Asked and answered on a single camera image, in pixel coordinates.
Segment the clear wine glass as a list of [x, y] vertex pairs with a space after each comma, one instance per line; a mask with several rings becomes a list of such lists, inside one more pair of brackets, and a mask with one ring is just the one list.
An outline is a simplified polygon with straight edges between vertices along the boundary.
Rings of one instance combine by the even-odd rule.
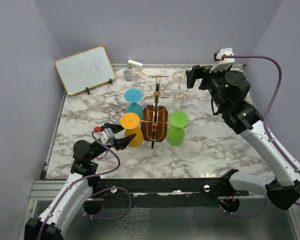
[[178, 91], [174, 95], [174, 103], [178, 110], [182, 110], [183, 106], [191, 101], [191, 94], [188, 91]]
[[134, 70], [130, 75], [130, 80], [133, 82], [131, 88], [132, 89], [138, 89], [141, 92], [143, 92], [143, 87], [140, 83], [141, 79], [143, 77], [143, 73], [139, 70]]
[[181, 91], [181, 85], [187, 80], [186, 73], [184, 71], [176, 71], [173, 75], [173, 79], [178, 83], [177, 91]]

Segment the orange plastic goblet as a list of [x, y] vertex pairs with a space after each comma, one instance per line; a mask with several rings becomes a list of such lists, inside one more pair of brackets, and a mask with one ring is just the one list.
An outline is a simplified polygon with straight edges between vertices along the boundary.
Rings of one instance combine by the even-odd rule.
[[136, 136], [129, 143], [129, 147], [137, 148], [140, 147], [144, 142], [143, 133], [139, 128], [140, 122], [140, 117], [133, 112], [124, 114], [120, 119], [120, 124], [125, 129], [125, 137], [136, 134]]

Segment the blue plastic goblet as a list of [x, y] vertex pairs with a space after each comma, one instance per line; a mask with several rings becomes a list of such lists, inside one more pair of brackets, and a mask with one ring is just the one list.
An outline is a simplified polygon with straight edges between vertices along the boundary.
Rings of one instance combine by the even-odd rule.
[[129, 102], [126, 112], [137, 114], [141, 120], [144, 117], [143, 108], [139, 104], [142, 96], [142, 92], [136, 88], [131, 88], [124, 93], [124, 99]]

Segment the green plastic goblet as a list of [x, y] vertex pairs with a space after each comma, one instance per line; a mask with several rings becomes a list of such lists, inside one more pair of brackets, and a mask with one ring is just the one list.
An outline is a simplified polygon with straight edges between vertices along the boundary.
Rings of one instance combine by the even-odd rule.
[[183, 111], [175, 111], [169, 118], [171, 126], [167, 130], [166, 141], [171, 146], [179, 146], [185, 138], [185, 127], [189, 123], [188, 115]]

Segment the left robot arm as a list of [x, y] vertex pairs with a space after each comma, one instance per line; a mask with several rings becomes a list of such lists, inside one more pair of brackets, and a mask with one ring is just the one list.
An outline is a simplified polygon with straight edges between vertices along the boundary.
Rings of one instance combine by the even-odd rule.
[[27, 221], [24, 239], [64, 239], [71, 222], [86, 200], [100, 193], [99, 180], [102, 173], [97, 173], [98, 164], [93, 160], [104, 152], [124, 150], [137, 136], [132, 133], [124, 138], [116, 138], [115, 135], [123, 130], [119, 124], [105, 123], [92, 131], [93, 142], [78, 140], [74, 144], [74, 162], [70, 175], [48, 208], [39, 217]]

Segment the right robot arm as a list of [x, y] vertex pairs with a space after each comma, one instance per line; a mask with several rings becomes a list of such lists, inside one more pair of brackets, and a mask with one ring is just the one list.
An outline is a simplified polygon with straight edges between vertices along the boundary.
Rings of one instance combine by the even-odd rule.
[[264, 128], [264, 118], [245, 98], [250, 83], [244, 73], [232, 70], [211, 72], [211, 66], [195, 65], [186, 70], [187, 88], [192, 89], [200, 79], [199, 90], [207, 90], [211, 103], [218, 107], [224, 122], [237, 135], [246, 140], [266, 162], [274, 176], [261, 176], [231, 169], [221, 178], [219, 189], [230, 196], [236, 191], [247, 191], [268, 197], [281, 210], [288, 210], [300, 198], [300, 163], [294, 158], [285, 160], [290, 154], [276, 148], [279, 142], [270, 139]]

